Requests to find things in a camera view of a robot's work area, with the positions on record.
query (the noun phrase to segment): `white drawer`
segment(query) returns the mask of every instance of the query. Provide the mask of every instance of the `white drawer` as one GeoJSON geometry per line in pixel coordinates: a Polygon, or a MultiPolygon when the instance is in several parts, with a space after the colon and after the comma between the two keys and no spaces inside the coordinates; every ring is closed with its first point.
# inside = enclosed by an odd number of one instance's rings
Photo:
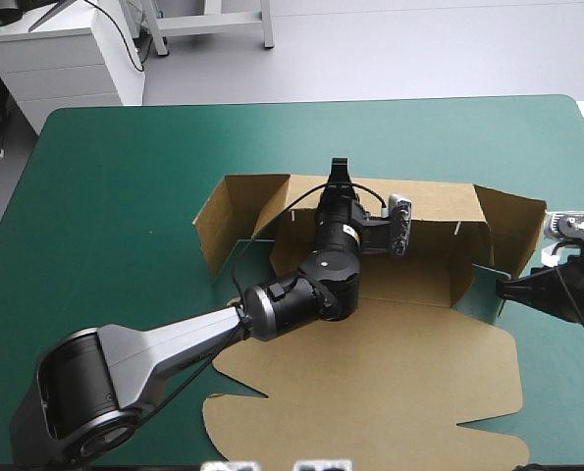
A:
{"type": "Polygon", "coordinates": [[[50,98],[47,100],[18,101],[21,111],[36,133],[42,130],[45,120],[52,111],[61,108],[79,108],[86,106],[120,106],[122,101],[117,93],[100,95],[68,96],[64,98],[50,98]]]}
{"type": "Polygon", "coordinates": [[[106,66],[9,72],[1,79],[17,101],[116,92],[106,66]]]}
{"type": "Polygon", "coordinates": [[[103,63],[91,34],[0,42],[0,74],[103,63]]]}

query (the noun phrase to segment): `gray floor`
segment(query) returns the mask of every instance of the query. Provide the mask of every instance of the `gray floor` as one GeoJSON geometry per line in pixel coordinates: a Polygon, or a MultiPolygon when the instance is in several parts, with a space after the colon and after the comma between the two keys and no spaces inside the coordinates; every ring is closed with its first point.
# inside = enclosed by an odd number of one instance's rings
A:
{"type": "MultiPolygon", "coordinates": [[[[166,16],[193,0],[159,0],[166,16]]],[[[276,47],[258,31],[170,39],[146,65],[144,104],[564,93],[584,100],[584,1],[272,0],[276,47]]],[[[228,0],[226,11],[258,5],[228,0]]],[[[0,218],[35,137],[13,113],[0,218]]]]}

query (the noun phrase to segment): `white table leg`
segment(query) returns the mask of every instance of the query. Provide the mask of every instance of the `white table leg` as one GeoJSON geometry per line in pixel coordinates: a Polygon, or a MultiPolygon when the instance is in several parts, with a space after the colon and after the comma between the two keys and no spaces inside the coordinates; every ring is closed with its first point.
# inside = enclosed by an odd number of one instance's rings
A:
{"type": "Polygon", "coordinates": [[[156,22],[158,18],[158,7],[156,6],[156,2],[154,0],[141,0],[141,5],[143,7],[143,12],[145,13],[145,18],[147,19],[147,27],[149,27],[152,40],[154,41],[156,53],[159,56],[167,56],[170,52],[167,50],[165,42],[163,42],[163,34],[156,22]]]}
{"type": "Polygon", "coordinates": [[[263,23],[263,40],[266,48],[274,47],[274,32],[272,31],[272,13],[270,0],[261,0],[261,22],[263,23]]]}
{"type": "Polygon", "coordinates": [[[131,6],[128,4],[128,0],[119,0],[122,7],[122,12],[124,12],[124,18],[126,19],[126,24],[128,25],[128,30],[131,32],[133,39],[138,38],[138,27],[134,22],[133,13],[131,12],[131,6]]]}
{"type": "Polygon", "coordinates": [[[204,0],[204,15],[219,15],[222,13],[222,0],[204,0]]]}

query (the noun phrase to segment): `desk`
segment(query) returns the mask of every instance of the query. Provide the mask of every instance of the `desk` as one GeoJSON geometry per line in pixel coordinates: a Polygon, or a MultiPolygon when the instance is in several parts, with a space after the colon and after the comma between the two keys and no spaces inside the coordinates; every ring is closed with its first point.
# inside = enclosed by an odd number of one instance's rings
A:
{"type": "MultiPolygon", "coordinates": [[[[41,350],[81,327],[144,329],[235,295],[228,276],[209,281],[190,225],[225,173],[324,174],[333,156],[354,176],[474,182],[584,209],[584,121],[564,96],[58,111],[0,224],[0,462],[41,350]]],[[[268,273],[260,248],[254,277],[268,273]]],[[[499,325],[517,341],[525,405],[473,426],[520,436],[535,461],[584,462],[581,329],[512,303],[499,325]]],[[[102,462],[214,457],[201,401],[237,391],[207,370],[102,462]]]]}
{"type": "MultiPolygon", "coordinates": [[[[7,6],[0,0],[0,8],[7,6]]],[[[138,67],[136,49],[117,0],[99,2],[117,22],[138,67]]],[[[53,5],[0,26],[0,78],[36,132],[59,108],[140,105],[145,74],[128,57],[108,18],[84,2],[27,29],[53,5]]]]}

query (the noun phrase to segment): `unfolded cardboard box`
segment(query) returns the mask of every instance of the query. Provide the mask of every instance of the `unfolded cardboard box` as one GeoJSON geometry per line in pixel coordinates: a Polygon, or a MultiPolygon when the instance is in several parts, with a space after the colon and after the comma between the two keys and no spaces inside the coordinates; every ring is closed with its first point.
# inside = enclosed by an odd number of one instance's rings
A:
{"type": "MultiPolygon", "coordinates": [[[[250,237],[326,177],[229,175],[194,221],[216,275],[250,237]]],[[[220,371],[267,398],[207,399],[207,431],[229,459],[266,471],[301,458],[351,458],[355,469],[510,470],[529,457],[517,437],[459,426],[522,406],[513,338],[451,307],[473,282],[472,264],[518,275],[538,241],[543,201],[470,183],[354,178],[387,198],[408,196],[407,255],[363,257],[357,311],[270,342],[225,350],[220,371]]],[[[374,197],[358,192],[380,214],[374,197]]],[[[312,247],[319,191],[281,218],[271,262],[295,270],[312,247]]]]}

